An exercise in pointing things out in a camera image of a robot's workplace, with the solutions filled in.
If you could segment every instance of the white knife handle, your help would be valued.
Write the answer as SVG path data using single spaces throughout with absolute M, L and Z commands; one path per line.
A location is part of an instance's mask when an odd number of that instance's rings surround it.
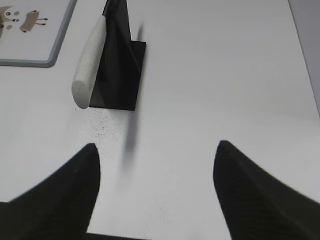
M 89 106 L 106 36 L 106 18 L 101 15 L 86 42 L 71 86 L 73 99 L 81 109 Z

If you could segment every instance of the black knife stand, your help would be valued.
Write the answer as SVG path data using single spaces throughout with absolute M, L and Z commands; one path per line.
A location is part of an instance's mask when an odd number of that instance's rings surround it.
M 146 43 L 132 41 L 126 0 L 108 0 L 106 39 L 90 107 L 134 111 Z

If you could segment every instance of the cartoon drawing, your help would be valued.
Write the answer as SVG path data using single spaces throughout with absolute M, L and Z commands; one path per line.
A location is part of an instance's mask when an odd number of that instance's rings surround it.
M 13 14 L 10 12 L 10 8 L 12 8 L 12 6 L 3 6 L 0 7 L 0 38 L 3 34 L 4 31 L 4 27 L 5 27 L 5 23 L 8 22 L 19 22 L 19 19 L 16 19 L 15 16 L 18 16 L 20 14 L 19 11 L 14 12 Z M 12 29 L 12 25 L 9 24 L 6 26 L 7 30 Z
M 11 13 L 9 9 L 12 6 L 3 6 L 0 7 L 0 24 L 4 25 L 6 22 L 19 22 L 19 19 L 16 19 L 15 16 L 19 15 L 20 12 L 16 11 L 15 13 Z
M 43 20 L 43 21 L 47 21 L 48 18 L 38 18 L 39 17 L 39 11 L 34 10 L 31 12 L 28 12 L 26 14 L 26 19 L 24 21 L 24 23 L 21 25 L 20 30 L 24 33 L 26 32 L 30 32 L 35 25 L 41 25 L 41 26 L 45 26 L 46 23 L 39 23 L 37 22 L 38 20 Z

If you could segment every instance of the white table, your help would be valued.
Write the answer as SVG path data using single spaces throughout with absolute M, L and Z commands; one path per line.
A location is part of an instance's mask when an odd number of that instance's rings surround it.
M 79 109 L 71 83 L 105 0 L 79 0 L 56 65 L 0 68 L 0 201 L 86 143 L 101 158 L 90 232 L 229 240 L 212 170 L 230 140 L 320 201 L 320 121 L 286 0 L 129 0 L 147 41 L 139 108 Z

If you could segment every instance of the gray wall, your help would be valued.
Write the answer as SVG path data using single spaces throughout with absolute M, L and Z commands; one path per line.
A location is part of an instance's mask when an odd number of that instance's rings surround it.
M 320 0 L 289 0 L 289 4 L 320 113 Z

